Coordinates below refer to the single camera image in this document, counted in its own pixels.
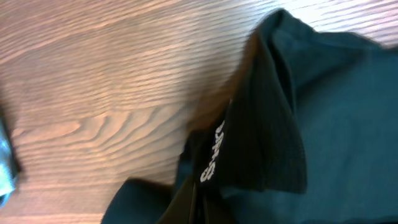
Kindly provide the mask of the black t-shirt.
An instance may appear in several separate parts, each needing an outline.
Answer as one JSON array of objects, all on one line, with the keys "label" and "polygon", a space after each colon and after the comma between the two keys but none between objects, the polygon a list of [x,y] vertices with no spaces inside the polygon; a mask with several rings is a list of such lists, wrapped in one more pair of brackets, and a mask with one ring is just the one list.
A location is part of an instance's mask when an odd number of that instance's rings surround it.
[{"label": "black t-shirt", "polygon": [[396,223],[397,49],[275,11],[171,188],[128,179],[103,223]]}]

